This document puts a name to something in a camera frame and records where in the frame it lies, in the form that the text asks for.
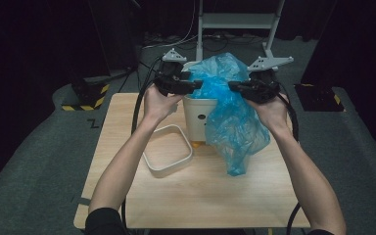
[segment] dark background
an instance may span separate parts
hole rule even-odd
[[[99,7],[95,2],[0,0],[0,170],[54,111],[52,94],[57,89],[76,79],[112,75],[137,65],[132,51],[137,38],[129,40],[132,35],[148,31],[183,36],[192,16],[191,1],[139,1],[141,11],[128,6],[123,14],[122,0],[99,1]],[[273,2],[205,1],[205,11],[274,12]],[[376,1],[339,1],[332,15],[335,1],[313,2],[286,1],[276,37],[320,38],[304,82],[344,87],[376,139]],[[137,26],[128,28],[126,21]],[[194,23],[192,34],[196,29]],[[110,55],[112,51],[120,53]]]

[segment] yellow black hazard tape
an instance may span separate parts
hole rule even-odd
[[[100,109],[105,100],[109,84],[100,87],[100,96],[92,102],[92,104],[63,104],[64,111],[94,111]]]
[[[296,92],[305,111],[343,112],[341,99],[331,87],[317,88],[312,84],[295,84]]]

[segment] cable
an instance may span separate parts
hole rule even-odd
[[[139,64],[141,64],[142,66],[144,66],[144,67],[146,67],[146,68],[148,68],[148,69],[150,68],[149,66],[147,66],[145,63],[143,63],[143,62],[141,62],[141,61],[139,62]]]
[[[121,87],[118,89],[118,92],[117,93],[120,93],[121,89],[123,88],[124,84],[126,83],[127,79],[130,77],[130,74],[127,75],[127,77],[124,79],[124,82],[123,84],[121,85]]]
[[[133,119],[132,119],[132,128],[131,128],[131,131],[130,133],[133,134],[133,132],[136,130],[136,126],[137,126],[137,120],[138,120],[138,117],[139,117],[139,110],[140,110],[140,106],[142,104],[142,98],[143,96],[145,95],[145,91],[146,89],[148,88],[150,82],[149,82],[149,79],[151,77],[151,74],[152,74],[152,71],[154,70],[154,67],[156,65],[156,63],[158,61],[161,60],[161,56],[157,57],[155,59],[155,61],[151,64],[151,67],[149,68],[149,71],[146,75],[146,78],[142,84],[142,87],[139,91],[139,94],[137,96],[137,99],[136,99],[136,104],[135,104],[135,109],[133,111]],[[123,203],[121,203],[121,222],[123,223],[123,227],[126,231],[127,230],[127,224],[126,224],[126,199],[124,198],[123,200]]]
[[[185,40],[184,39],[180,39],[180,37],[176,36],[177,39],[175,39],[173,41],[166,41],[166,40],[160,38],[159,36],[156,36],[155,39],[146,39],[145,38],[145,42],[144,43],[146,44],[147,41],[149,41],[149,42],[156,42],[155,45],[148,45],[149,48],[161,47],[161,46],[165,47],[165,46],[168,46],[168,45],[159,45],[159,44],[167,43],[167,44],[178,44],[179,45],[179,44],[185,43],[187,41],[190,41],[190,40],[196,38],[197,36],[198,36],[198,34],[195,35],[195,36],[192,36],[191,38],[185,39]]]
[[[136,75],[137,75],[137,88],[140,92],[140,88],[142,87],[142,82],[140,81],[139,70],[136,71]]]
[[[177,41],[180,41],[181,38],[179,36],[175,36],[175,38],[172,38],[170,40],[166,40],[166,39],[163,39],[161,38],[160,36],[156,36],[154,39],[146,39],[145,38],[145,41],[144,41],[144,45],[145,44],[149,44],[151,43],[152,45],[147,45],[146,47],[158,47],[158,46],[163,46],[162,44],[171,44],[171,43],[175,43]]]
[[[181,49],[181,50],[189,51],[189,50],[193,50],[193,49],[197,48],[197,45],[194,44],[194,46],[192,46],[190,48],[183,48],[183,47],[178,46],[178,45],[176,45],[176,47]]]
[[[183,44],[183,43],[185,43],[185,42],[191,41],[192,39],[196,38],[197,36],[198,36],[198,35],[195,35],[195,36],[192,36],[192,37],[190,37],[190,38],[188,38],[188,39],[185,39],[186,37],[184,37],[183,39],[175,40],[174,42],[161,41],[161,42],[157,42],[155,45],[145,46],[145,47],[143,47],[142,49],[180,45],[180,44]]]
[[[210,48],[204,46],[204,44],[203,44],[203,48],[204,48],[205,50],[209,51],[209,52],[218,52],[218,51],[221,51],[221,50],[223,50],[224,48],[226,48],[227,45],[228,45],[228,39],[227,39],[226,37],[224,37],[223,39],[225,39],[225,44],[224,44],[221,48],[218,48],[218,49],[216,49],[216,50],[212,50],[212,49],[210,49]]]
[[[136,0],[130,0],[130,2],[132,2],[137,8],[141,9],[139,3],[136,2]]]
[[[285,87],[283,86],[282,83],[279,82],[279,84],[283,87],[283,90],[286,92],[286,97],[289,99],[289,94],[288,94],[287,90],[285,89]],[[291,122],[292,122],[293,137],[295,138],[295,140],[297,142],[299,142],[299,123],[298,123],[298,118],[296,116],[296,111],[292,107],[292,105],[290,103],[290,99],[289,99],[289,102],[286,101],[286,99],[283,98],[283,96],[280,93],[277,93],[277,97],[279,97],[280,100],[282,100],[282,102],[286,105],[286,109],[288,110],[289,117],[291,118]],[[293,220],[295,219],[295,216],[298,213],[300,208],[301,208],[301,204],[298,202],[295,205],[295,208],[292,210],[291,215],[289,216],[288,225],[286,227],[286,235],[291,234]]]
[[[192,29],[192,25],[194,24],[194,19],[195,19],[195,8],[196,8],[196,5],[195,5],[195,2],[196,0],[193,0],[194,2],[194,6],[193,6],[193,11],[192,11],[192,19],[191,19],[191,25],[189,26],[189,29],[188,29],[188,32],[187,34],[185,35],[184,38],[182,38],[180,41],[178,42],[175,42],[175,43],[171,43],[171,44],[167,44],[167,45],[161,45],[161,46],[146,46],[146,47],[142,47],[142,49],[147,49],[147,48],[153,48],[153,47],[165,47],[165,46],[174,46],[174,45],[179,45],[183,42],[185,42],[184,40],[188,37],[188,35],[191,33],[191,29]]]
[[[253,43],[259,43],[259,42],[262,42],[265,38],[264,37],[258,37],[258,36],[253,36],[253,37],[250,37],[251,39],[249,41],[246,41],[246,42],[239,42],[239,41],[235,41],[233,40],[234,38],[248,38],[248,37],[234,37],[234,38],[229,38],[227,36],[225,36],[227,39],[228,39],[228,44],[231,44],[231,45],[250,45],[250,44],[253,44]]]

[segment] tabletop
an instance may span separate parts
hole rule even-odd
[[[112,97],[81,197],[91,199],[110,160],[130,136],[137,94]],[[159,126],[175,124],[186,131],[183,104]],[[139,119],[143,116],[143,104]],[[170,131],[151,138],[146,155],[161,167],[184,158],[189,149],[181,135]],[[223,157],[212,146],[194,148],[192,160],[165,174],[150,171],[141,158],[127,195],[129,228],[251,228],[286,227],[297,203],[286,165],[273,138],[250,157],[247,172],[226,173]],[[78,205],[74,225],[84,228],[88,207]],[[309,227],[300,210],[294,227]]]

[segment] black curtain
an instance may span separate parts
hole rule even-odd
[[[69,83],[45,1],[0,1],[0,171]]]
[[[336,0],[286,0],[276,37],[293,40],[301,36],[304,41],[318,40]]]
[[[337,1],[302,83],[344,87],[376,140],[376,0]]]

